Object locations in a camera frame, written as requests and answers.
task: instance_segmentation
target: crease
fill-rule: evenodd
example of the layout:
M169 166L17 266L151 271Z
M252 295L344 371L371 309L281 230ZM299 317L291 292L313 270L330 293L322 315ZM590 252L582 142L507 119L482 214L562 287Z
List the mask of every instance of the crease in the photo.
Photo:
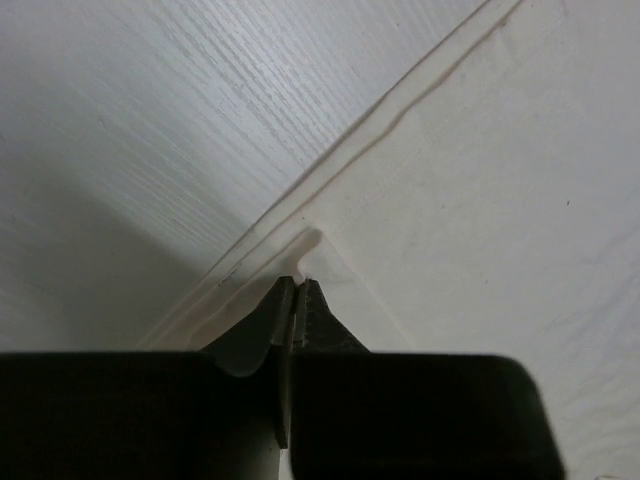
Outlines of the crease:
M329 156L331 156L331 154L333 154L335 152L335 150L345 141L345 139L347 137L349 137L350 135L352 135L358 128L360 128L369 118L372 117L372 115L375 113L375 111L378 110L378 108L380 107L381 104L383 104L383 102L385 102L389 96L391 95L391 93L396 89L396 87L402 83L407 77L409 77L410 75L412 75L418 68L420 68L420 66L428 60L428 58L430 56L432 56L434 54L434 52L436 52L438 50L438 48L441 47L441 45L443 45L444 42L447 42L450 38L452 38L463 26L467 25L470 21L472 21L477 15L478 13L487 5L491 2L492 0L486 0L485 2L483 2L476 10L474 10L474 12L467 17L463 22L460 23L460 25L458 25L451 33L449 33L449 35L447 35L440 43L438 43L432 50L430 50L422 59L420 59L420 61L418 61L416 63L416 65L414 65L405 75L403 75L400 80L398 80L398 82L396 82L393 87L391 87L391 89L389 89L387 91L387 93L385 93L380 100L378 100L377 102L375 102L373 104L373 106L371 108L369 108L361 117L358 121L356 121L353 126L349 129L347 129L347 131L345 132L345 134L341 135L340 138L334 142L334 144L329 148L329 150L323 154L316 162L315 165L309 170L309 172L306 175L303 175L299 181L295 182L294 185L288 189L280 198L278 198L278 200L276 200L275 205L278 205L282 200L284 200L287 196L289 196L289 194L295 190L305 179L307 179L311 174L313 174L313 172L316 170L317 166L321 163L323 163ZM504 13L502 13L501 15L499 15L496 19L493 20L493 24L486 29L486 31L484 31L482 34L478 35L478 37L475 39L475 41L473 41L473 43L468 46L455 60L453 60L451 62L451 64L431 83L429 84L423 91L421 91L418 95L416 95L415 98L413 98L408 104L404 105L399 112L397 112L393 118L391 118L389 120L389 122L387 123L387 125L385 126L385 128L378 134L376 135L370 142L368 142L367 144L365 144L361 149L359 149L355 154L353 154L351 156L351 158L344 164L342 165L336 172L334 172L324 183L322 186L320 186L315 192L313 192L311 195L309 195L308 198L305 199L304 202L302 202L299 206L297 206L295 209L292 210L291 213L289 213L284 219L282 219L281 221L279 221L275 226L273 226L273 228L271 228L269 230L269 232L267 234L265 234L263 236L263 238L258 241L258 243L256 245L254 245L252 248L250 248L241 259L239 259L238 261L236 261L229 269L227 269L226 273L224 275L222 275L222 277L229 277L229 273L228 272L234 272L238 270L238 265L241 264L243 262L244 259L246 259L247 257L251 256L253 254L253 252L256 249L259 249L267 240L268 238L273 234L273 232L277 231L280 227L282 227L282 225L284 225L285 223L287 223L292 217L294 217L296 214L298 214L302 209L304 209L309 203L311 203L313 200L315 200L326 188L328 188L334 181L335 179L340 176L341 174L343 174L347 169L349 169L349 167L351 167L359 158L361 158L363 155L365 155L367 152L369 152L371 149L373 149L376 145L378 145L384 138L386 138L391 132L393 132L395 130L395 128L400 124L400 122L405 118L405 116L407 115L407 113L409 113L411 110L413 110L414 107L416 107L419 103L422 102L422 100L424 100L427 96L429 96L430 94L432 94L434 91L436 91L440 86L442 86L447 79L449 79L451 77L451 75L458 69L458 67L476 50L478 49L482 44L484 44L484 42L492 36L492 34L501 26L504 24L504 22L506 21L506 19L512 15L512 13L523 3L524 0L517 0L513 5L511 5L508 10ZM227 253L227 255L232 252L236 247L238 247L239 245L242 244L242 242L246 241L247 238L250 237L250 235L252 235L255 230L256 230L256 226L260 224L260 222L272 211L272 209L269 209L267 212L265 212L264 215L262 215L257 222L251 227L249 228L249 230L229 249L229 252ZM198 294L198 291L201 291L203 288L206 288L206 284L207 284L207 280L208 277L215 271L215 269L218 267L218 265L220 265L225 258L227 257L227 255L223 256L218 262L215 263L215 265L209 269L209 271L203 276L202 280L196 285L195 289L192 290L190 293L188 293L185 297L183 297L183 299L177 303L177 305L172 308L164 317L163 319L158 322L158 324L149 332L149 334L147 334L140 342L138 342L138 346L145 346L147 345L147 347L149 346L153 346L154 344L158 343L159 341L161 341L163 338L166 337L166 333L165 334L160 334L158 336L158 331L161 328L166 328L166 332L168 333L171 329L173 329L177 324L180 323L180 321L182 319L184 319L186 316L188 316L190 313L192 313L194 310L196 310L202 303L206 302L212 295L213 291L215 291L215 285L213 287L213 289L211 289L211 287L209 287L209 289L207 291L205 291L204 293ZM257 272L260 271L260 269L258 269L256 272L254 272L252 274L252 276L254 276L255 274L257 274ZM197 299L195 301L191 301L190 299L193 299L194 297L196 297ZM167 320L170 319L172 317L173 313L179 313L179 316L174 318L173 321L170 324L167 324Z

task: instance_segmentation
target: white wood-grain surface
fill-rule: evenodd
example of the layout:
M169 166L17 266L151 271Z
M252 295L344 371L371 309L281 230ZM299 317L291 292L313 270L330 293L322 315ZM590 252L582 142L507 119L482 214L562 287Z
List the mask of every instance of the white wood-grain surface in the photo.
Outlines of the white wood-grain surface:
M0 348L135 345L481 3L0 0Z

